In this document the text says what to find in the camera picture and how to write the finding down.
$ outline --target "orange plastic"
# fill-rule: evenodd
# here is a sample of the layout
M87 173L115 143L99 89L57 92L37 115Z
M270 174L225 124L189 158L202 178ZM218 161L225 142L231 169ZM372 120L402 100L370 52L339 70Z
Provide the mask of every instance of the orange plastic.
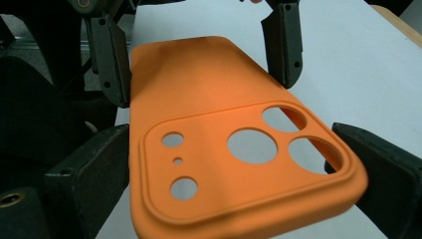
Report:
M355 154L230 41L139 46L131 70L130 205L139 237L271 237L339 214L363 193L367 178ZM300 130L268 126L262 113L271 107L284 109ZM236 158L227 141L244 128L270 136L276 157L263 164ZM176 132L180 145L162 143ZM301 137L337 172L298 166L288 147ZM197 184L192 198L171 194L180 178Z

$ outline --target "small circular hole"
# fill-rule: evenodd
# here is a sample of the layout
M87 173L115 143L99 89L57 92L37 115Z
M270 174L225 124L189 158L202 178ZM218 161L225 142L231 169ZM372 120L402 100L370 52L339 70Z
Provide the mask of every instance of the small circular hole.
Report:
M183 160L180 157L174 158L173 163L176 165L182 164Z
M162 144L164 144L165 146L168 146L168 147L175 147L175 146L182 144L183 139L184 138L183 138L182 134L177 133L177 132L173 132L173 133L166 135L162 139Z
M74 169L73 169L73 168L71 168L71 167L66 167L66 168L63 168L63 169L60 171L60 174L62 174L62 175L64 175L64 176L68 176L68 175L71 175L73 172L74 172Z
M177 179L171 185L171 195L179 200L191 199L198 191L198 185L196 182L188 177Z
M111 87L111 83L110 82L104 82L104 86L106 89L109 89Z
M0 207L12 206L20 202L24 198L24 196L25 194L23 192L15 192L5 195L0 199Z
M105 25L106 24L106 19L104 19L104 18L99 19L99 24L101 26Z

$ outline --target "white table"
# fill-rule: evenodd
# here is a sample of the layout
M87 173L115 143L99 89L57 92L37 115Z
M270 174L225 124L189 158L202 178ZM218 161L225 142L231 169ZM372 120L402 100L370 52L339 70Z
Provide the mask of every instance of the white table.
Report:
M361 0L303 0L300 11L304 69L291 92L328 126L365 128L422 158L422 50ZM131 43L224 36L266 69L260 21L270 12L266 3L236 0L142 6ZM117 121L127 119L120 111ZM136 238L127 191L98 238ZM277 238L385 236L353 207Z

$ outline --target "circular hole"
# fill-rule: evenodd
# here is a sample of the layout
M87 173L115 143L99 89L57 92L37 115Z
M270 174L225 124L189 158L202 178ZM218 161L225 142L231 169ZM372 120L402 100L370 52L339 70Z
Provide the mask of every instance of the circular hole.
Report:
M104 82L104 86L106 89L109 89L111 87L111 83L110 82Z
M198 185L191 178L180 178L171 185L171 195L179 200L188 200L198 191Z
M73 172L74 172L74 169L73 169L73 168L71 168L71 167L66 167L66 168L63 168L63 169L60 171L60 174L62 174L62 175L64 175L64 176L67 176L67 175L71 175Z
M316 139L298 138L289 145L292 159L307 171L326 174L324 164L327 160L331 166L339 170L341 158L338 153L326 142Z
M266 163L277 155L277 146L273 139L253 129L233 133L227 146L234 156L248 163Z
M106 19L104 19L104 18L99 19L99 24L101 26L105 25L106 24Z
M182 144L183 139L184 138L183 138L182 134L177 133L177 132L173 132L173 133L166 135L162 139L162 144L164 144L165 146L168 146L168 147L175 147L175 146Z
M182 164L183 160L180 157L176 157L173 160L173 163L176 165Z
M24 198L25 194L23 192L15 192L1 197L0 207L12 206L20 202Z
M263 119L270 127L285 132L299 131L306 126L301 114L286 108L268 108L263 112Z

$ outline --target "mounting hole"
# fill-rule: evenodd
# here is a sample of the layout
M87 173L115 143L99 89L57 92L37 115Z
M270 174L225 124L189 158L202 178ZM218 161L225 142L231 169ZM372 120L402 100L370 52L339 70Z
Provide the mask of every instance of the mounting hole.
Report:
M100 24L100 26L105 25L106 24L106 19L104 19L104 18L99 19L99 24Z
M111 87L111 83L110 82L104 82L103 86L105 86L106 89L109 89Z
M71 167L66 167L66 168L63 168L63 169L60 171L60 174L61 174L61 175L64 175L64 176L69 176L69 175L71 175L73 172L74 172L74 169L73 169L73 168L71 168Z
M20 201L25 197L25 193L23 192L14 192L7 195L4 195L0 198L0 208L12 206Z

